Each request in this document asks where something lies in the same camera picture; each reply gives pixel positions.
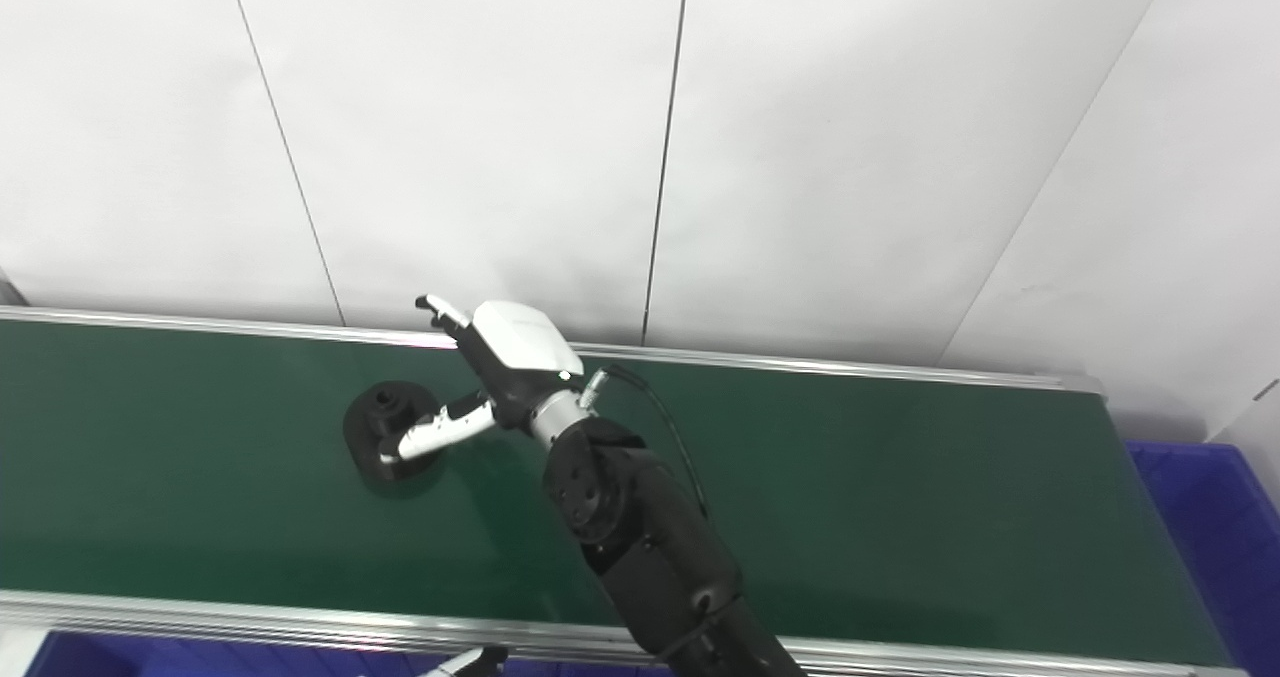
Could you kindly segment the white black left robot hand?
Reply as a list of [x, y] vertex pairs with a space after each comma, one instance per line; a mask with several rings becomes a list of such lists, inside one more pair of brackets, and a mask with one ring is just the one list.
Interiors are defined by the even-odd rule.
[[422, 677], [494, 677], [503, 676], [509, 650], [502, 645], [485, 645], [448, 657], [419, 673]]

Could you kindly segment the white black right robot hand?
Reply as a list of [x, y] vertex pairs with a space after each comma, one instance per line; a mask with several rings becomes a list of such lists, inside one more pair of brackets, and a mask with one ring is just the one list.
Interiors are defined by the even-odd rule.
[[582, 360], [539, 308], [488, 299], [467, 314], [434, 294], [417, 297], [415, 305], [454, 340], [480, 389], [399, 436], [384, 436], [379, 466], [408, 465], [489, 427], [518, 430], [552, 448], [568, 427], [589, 418], [581, 404]]

